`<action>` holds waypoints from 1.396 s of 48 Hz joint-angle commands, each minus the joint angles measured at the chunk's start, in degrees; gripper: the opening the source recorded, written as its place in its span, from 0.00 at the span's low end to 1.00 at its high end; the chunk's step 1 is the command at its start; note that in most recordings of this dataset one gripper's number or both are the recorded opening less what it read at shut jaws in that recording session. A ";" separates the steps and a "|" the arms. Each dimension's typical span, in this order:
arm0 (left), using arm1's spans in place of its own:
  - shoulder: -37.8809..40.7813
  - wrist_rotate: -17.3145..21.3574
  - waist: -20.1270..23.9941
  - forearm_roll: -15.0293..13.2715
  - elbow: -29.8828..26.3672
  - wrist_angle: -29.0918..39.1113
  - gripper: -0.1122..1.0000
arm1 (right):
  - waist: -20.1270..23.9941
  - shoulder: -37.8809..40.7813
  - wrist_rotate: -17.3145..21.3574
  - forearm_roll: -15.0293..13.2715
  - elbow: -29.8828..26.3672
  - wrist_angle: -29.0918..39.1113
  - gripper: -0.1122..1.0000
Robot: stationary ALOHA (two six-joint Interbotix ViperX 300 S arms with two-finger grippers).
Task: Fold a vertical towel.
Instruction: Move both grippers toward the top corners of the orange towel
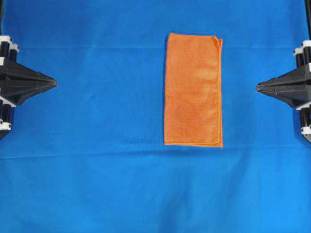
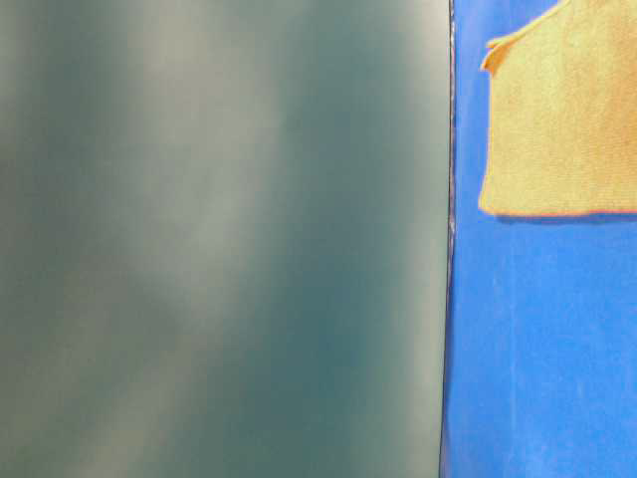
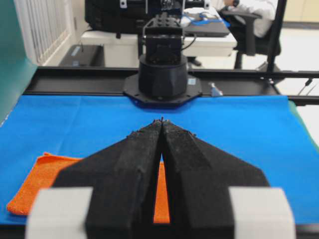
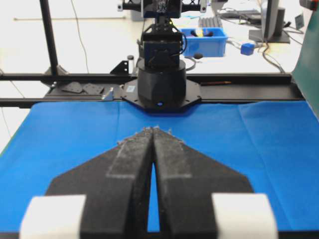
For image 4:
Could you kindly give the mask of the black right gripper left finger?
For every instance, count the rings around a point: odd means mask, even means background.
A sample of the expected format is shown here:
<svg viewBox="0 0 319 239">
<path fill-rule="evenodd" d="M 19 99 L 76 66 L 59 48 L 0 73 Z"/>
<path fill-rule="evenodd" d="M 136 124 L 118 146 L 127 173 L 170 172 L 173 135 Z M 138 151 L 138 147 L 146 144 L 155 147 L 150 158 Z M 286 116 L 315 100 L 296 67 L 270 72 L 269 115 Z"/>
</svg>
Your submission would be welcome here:
<svg viewBox="0 0 319 239">
<path fill-rule="evenodd" d="M 143 131 L 56 176 L 24 214 L 22 239 L 143 239 L 153 131 Z"/>
</svg>

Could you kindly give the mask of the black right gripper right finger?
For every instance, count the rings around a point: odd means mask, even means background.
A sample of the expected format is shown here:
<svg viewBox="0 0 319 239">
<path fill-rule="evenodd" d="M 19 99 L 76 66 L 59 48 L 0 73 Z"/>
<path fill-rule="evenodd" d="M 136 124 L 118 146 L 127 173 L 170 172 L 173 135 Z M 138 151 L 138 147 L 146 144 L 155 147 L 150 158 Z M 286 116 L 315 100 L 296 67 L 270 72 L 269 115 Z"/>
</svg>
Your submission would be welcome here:
<svg viewBox="0 0 319 239">
<path fill-rule="evenodd" d="M 155 128 L 160 233 L 165 239 L 276 239 L 265 194 L 247 177 Z"/>
</svg>

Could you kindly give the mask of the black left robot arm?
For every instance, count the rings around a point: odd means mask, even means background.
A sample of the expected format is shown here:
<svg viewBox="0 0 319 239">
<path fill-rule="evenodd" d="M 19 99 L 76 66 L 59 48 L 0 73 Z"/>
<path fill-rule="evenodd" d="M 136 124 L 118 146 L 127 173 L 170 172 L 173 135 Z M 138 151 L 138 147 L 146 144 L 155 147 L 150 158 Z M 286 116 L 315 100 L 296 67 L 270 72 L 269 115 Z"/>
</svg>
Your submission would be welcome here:
<svg viewBox="0 0 319 239">
<path fill-rule="evenodd" d="M 139 11 L 154 23 L 142 32 L 137 78 L 124 85 L 122 98 L 147 111 L 172 112 L 201 101 L 200 86 L 186 78 L 186 65 L 180 59 L 187 39 L 172 23 L 186 11 L 205 13 L 205 0 L 122 0 L 118 10 Z"/>
</svg>

